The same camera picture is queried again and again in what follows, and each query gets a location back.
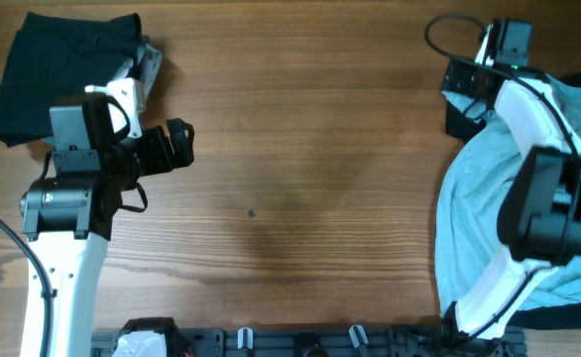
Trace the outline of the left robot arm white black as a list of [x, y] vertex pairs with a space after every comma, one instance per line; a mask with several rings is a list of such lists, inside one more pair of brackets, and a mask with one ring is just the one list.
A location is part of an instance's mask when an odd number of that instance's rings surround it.
[[194, 161], [193, 127], [179, 118], [142, 128], [144, 84], [123, 78], [53, 105], [54, 149], [21, 200], [29, 265], [23, 356], [87, 356], [96, 288], [114, 215], [141, 177]]

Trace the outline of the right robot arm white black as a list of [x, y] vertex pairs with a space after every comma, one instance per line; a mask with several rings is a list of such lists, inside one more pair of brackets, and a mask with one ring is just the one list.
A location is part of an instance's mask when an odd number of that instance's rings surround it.
[[501, 247], [475, 286], [449, 307], [453, 346], [503, 336], [528, 295], [581, 256], [581, 138], [558, 108], [549, 79], [528, 67], [532, 25], [498, 18], [482, 27], [468, 76], [448, 74], [459, 91], [484, 99], [507, 124], [523, 164], [497, 217]]

